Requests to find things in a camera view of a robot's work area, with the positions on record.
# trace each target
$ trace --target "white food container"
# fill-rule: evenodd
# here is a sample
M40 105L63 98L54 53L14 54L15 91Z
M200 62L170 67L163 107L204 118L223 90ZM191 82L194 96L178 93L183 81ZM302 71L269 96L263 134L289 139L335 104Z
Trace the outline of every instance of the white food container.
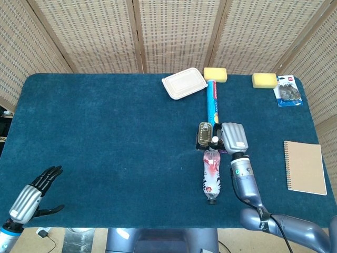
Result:
M199 70L191 67L162 79L164 87L171 98L177 100L207 87Z

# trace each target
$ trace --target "table surface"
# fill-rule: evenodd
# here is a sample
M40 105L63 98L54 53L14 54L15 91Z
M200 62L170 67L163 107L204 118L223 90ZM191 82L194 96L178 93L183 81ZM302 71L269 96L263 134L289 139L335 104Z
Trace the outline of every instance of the table surface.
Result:
M221 193L208 205L202 190L203 152L195 149L207 118L206 90L172 100L169 74L34 74L23 88L0 158L0 214L5 220L21 189L44 169L62 165L41 208L58 214L28 226L241 227L240 203L222 155ZM286 187L283 141L318 143L308 102L277 107L271 89L252 88L248 75L217 84L220 122L243 124L264 205L327 227L337 214L328 195Z

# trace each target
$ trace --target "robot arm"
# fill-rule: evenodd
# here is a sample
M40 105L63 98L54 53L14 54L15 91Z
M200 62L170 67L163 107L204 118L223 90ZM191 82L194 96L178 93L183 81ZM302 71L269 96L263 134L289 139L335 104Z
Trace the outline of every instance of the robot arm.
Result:
M221 135L226 151L232 155L232 174L238 189L238 197L254 209L241 210L240 221L248 230L260 230L283 237L276 222L264 207L256 185L253 170L245 152L248 148L243 126L222 123ZM286 215L273 215L281 225L287 239L317 252L337 253L337 216L330 222L329 236L318 225Z
M64 208L60 205L49 210L40 210L39 203L50 188L52 182L63 170L61 166L46 169L32 183L26 185L9 210L10 218L0 229L0 253L10 252L23 232L25 225L34 217L51 215Z

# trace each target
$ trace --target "notebook spiral binding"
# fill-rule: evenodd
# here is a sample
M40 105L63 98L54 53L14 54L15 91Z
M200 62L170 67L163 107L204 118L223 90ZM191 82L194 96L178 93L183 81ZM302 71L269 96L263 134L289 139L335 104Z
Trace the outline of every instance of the notebook spiral binding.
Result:
M285 171L286 171L286 184L288 189L291 189L291 176L290 176L290 166L289 166L289 151L288 143L284 142L284 156L285 156Z

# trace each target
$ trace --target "spiral notebook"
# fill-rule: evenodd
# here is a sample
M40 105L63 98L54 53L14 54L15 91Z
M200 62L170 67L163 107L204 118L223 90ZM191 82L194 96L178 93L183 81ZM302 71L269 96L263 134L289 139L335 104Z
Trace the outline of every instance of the spiral notebook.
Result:
M321 145L284 142L288 189L326 195Z

